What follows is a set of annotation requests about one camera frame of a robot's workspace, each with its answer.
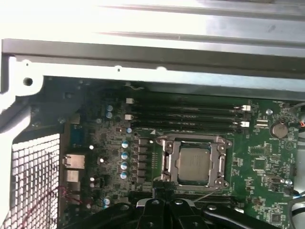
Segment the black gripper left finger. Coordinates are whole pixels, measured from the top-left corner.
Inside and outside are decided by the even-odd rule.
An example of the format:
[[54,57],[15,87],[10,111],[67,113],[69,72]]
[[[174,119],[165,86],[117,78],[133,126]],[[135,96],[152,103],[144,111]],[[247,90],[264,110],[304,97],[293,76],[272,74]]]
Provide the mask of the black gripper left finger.
[[152,198],[141,199],[136,206],[117,203],[104,210],[64,226],[65,229],[162,229],[166,207],[165,182],[155,181]]

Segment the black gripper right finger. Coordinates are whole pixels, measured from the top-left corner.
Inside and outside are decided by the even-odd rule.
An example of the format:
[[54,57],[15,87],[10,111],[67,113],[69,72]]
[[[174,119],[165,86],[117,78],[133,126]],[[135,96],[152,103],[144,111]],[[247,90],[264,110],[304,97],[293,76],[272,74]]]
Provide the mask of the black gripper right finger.
[[224,205],[198,209],[193,202],[175,198],[173,182],[164,183],[164,195],[174,229],[269,229],[270,224]]

